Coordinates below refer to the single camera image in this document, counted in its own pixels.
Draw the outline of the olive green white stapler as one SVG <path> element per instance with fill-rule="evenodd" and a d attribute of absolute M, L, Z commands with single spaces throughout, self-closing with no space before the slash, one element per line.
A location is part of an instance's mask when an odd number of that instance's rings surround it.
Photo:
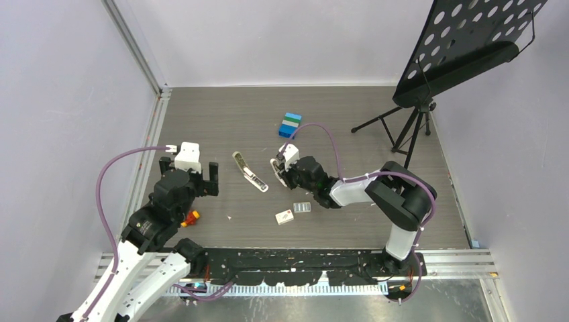
<path fill-rule="evenodd" d="M 244 160 L 242 154 L 239 151 L 235 151 L 232 154 L 233 159 L 235 160 L 238 168 L 241 170 L 243 177 L 252 185 L 254 185 L 259 191 L 265 193 L 268 191 L 268 185 L 258 178 L 247 165 L 246 161 Z"/>

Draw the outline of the small white stapler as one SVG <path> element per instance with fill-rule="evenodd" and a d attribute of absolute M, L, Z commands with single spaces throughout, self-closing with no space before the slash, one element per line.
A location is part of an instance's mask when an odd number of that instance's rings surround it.
<path fill-rule="evenodd" d="M 281 176 L 281 169 L 280 169 L 280 162 L 276 159 L 276 158 L 271 158 L 270 159 L 270 165 L 273 169 L 274 175 L 277 178 L 277 180 L 285 187 L 287 187 L 287 184 L 285 182 L 285 180 L 283 179 L 283 177 Z"/>

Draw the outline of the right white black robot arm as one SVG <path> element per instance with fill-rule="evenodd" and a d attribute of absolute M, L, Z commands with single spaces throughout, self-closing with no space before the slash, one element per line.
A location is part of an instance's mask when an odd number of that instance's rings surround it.
<path fill-rule="evenodd" d="M 284 158 L 273 158 L 270 163 L 283 185 L 309 192 L 323 208 L 374 203 L 392 223 L 380 255 L 382 269 L 395 276 L 408 269 L 418 231 L 435 206 L 437 192 L 430 184 L 395 161 L 371 174 L 345 179 L 328 175 L 312 156 L 290 164 Z"/>

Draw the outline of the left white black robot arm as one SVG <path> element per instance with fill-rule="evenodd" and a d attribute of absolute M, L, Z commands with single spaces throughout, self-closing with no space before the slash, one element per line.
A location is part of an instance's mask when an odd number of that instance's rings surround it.
<path fill-rule="evenodd" d="M 149 201 L 135 211 L 117 245 L 117 253 L 91 294 L 59 321 L 139 321 L 150 306 L 183 276 L 205 271 L 205 250 L 188 238 L 140 283 L 136 278 L 186 220 L 199 197 L 219 194 L 219 165 L 210 162 L 204 179 L 199 162 L 176 157 L 159 160 L 161 177 Z"/>

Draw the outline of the white staples box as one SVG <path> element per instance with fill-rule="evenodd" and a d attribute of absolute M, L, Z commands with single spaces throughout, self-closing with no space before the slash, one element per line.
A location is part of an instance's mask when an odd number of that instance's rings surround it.
<path fill-rule="evenodd" d="M 285 223 L 292 221 L 294 219 L 294 214 L 290 209 L 288 209 L 286 211 L 282 211 L 280 213 L 277 213 L 275 215 L 275 219 L 279 225 L 282 225 L 282 224 L 285 224 Z"/>

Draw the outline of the clear staples tray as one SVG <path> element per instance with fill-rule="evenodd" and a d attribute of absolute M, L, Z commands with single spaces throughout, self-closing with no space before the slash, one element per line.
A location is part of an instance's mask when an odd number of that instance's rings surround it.
<path fill-rule="evenodd" d="M 293 203 L 294 213 L 309 213 L 311 212 L 310 202 Z"/>

